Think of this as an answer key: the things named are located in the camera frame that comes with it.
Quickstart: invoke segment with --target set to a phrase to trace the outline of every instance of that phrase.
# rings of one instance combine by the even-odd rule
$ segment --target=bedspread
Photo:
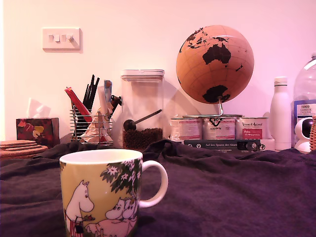
[[[64,236],[58,159],[107,148],[72,142],[34,159],[1,161],[0,236]],[[143,154],[165,167],[169,186],[160,203],[140,210],[136,237],[316,236],[316,153],[289,149],[236,158],[162,140]],[[159,172],[149,168],[141,198],[159,186]]]

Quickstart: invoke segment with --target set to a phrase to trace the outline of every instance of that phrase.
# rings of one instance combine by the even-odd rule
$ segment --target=switch plate
[[[72,40],[64,41],[66,35],[72,35]],[[43,28],[42,40],[44,50],[80,50],[80,28]]]

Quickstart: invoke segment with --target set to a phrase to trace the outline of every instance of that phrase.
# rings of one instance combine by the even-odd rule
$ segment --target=tin can
[[[239,118],[236,121],[236,139],[269,139],[268,117]]]
[[[201,118],[171,118],[170,125],[172,141],[202,139]]]
[[[204,140],[234,140],[236,117],[203,118]]]

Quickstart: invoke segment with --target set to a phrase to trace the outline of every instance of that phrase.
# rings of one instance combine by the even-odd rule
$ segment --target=wall
[[[66,86],[82,98],[95,74],[110,79],[113,94],[120,95],[123,69],[164,69],[169,115],[214,112],[185,94],[175,66],[183,41],[198,28],[217,24],[240,31],[255,58],[249,85],[224,111],[262,116],[270,110],[274,77],[289,77],[292,96],[298,72],[316,50],[315,8],[315,0],[4,0],[5,137],[15,139],[15,119],[26,115],[29,97],[52,108],[50,116],[60,118],[64,136],[70,109]],[[42,27],[80,27],[82,52],[44,52]]]
[[[4,139],[3,1],[0,0],[0,141]]]

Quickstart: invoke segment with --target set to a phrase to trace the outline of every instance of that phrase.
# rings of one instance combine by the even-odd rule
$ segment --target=mug handle
[[[164,167],[160,163],[158,163],[157,161],[154,161],[154,160],[148,160],[148,161],[143,163],[142,172],[144,172],[147,168],[152,167],[152,166],[157,167],[160,171],[161,185],[160,185],[160,188],[158,190],[158,193],[156,193],[156,195],[153,196],[151,199],[139,201],[140,208],[151,207],[151,206],[156,205],[158,202],[160,202],[162,200],[162,198],[164,197],[164,195],[167,192],[168,175],[167,175],[166,170],[164,169]]]

